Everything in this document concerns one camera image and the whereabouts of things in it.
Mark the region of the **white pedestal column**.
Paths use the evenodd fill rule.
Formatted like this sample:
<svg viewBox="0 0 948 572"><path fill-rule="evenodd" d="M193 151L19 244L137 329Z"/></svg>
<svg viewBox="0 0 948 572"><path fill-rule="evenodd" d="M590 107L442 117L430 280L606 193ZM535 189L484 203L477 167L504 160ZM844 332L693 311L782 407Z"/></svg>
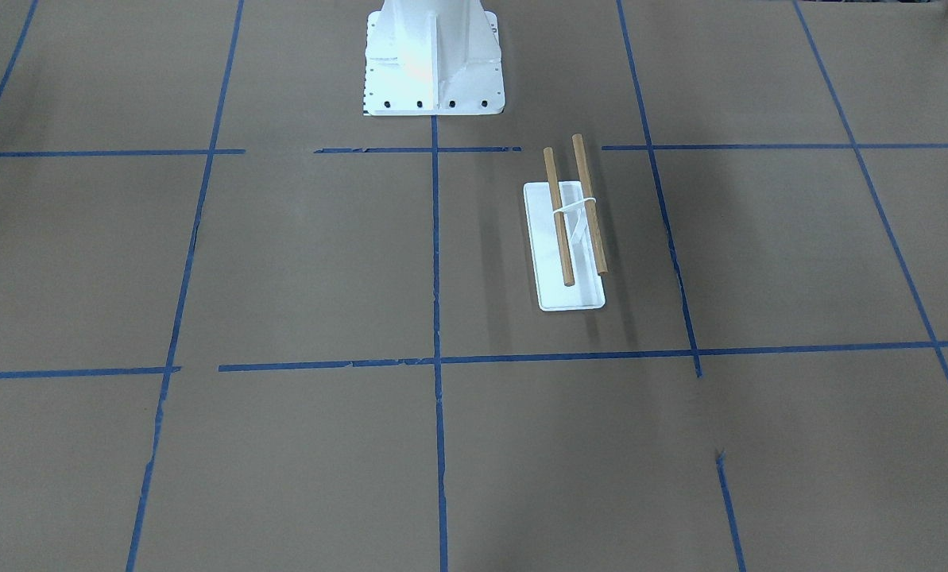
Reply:
<svg viewBox="0 0 948 572"><path fill-rule="evenodd" d="M498 18L481 1L385 1L367 16L362 112L504 112Z"/></svg>

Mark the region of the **white rack base tray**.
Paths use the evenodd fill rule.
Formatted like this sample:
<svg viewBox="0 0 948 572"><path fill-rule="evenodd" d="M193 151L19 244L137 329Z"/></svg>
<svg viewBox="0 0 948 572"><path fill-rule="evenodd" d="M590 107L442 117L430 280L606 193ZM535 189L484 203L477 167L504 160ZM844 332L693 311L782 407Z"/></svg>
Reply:
<svg viewBox="0 0 948 572"><path fill-rule="evenodd" d="M591 311L606 304L587 207L578 181L559 182L561 206L547 182L522 188L536 303L545 312Z"/></svg>

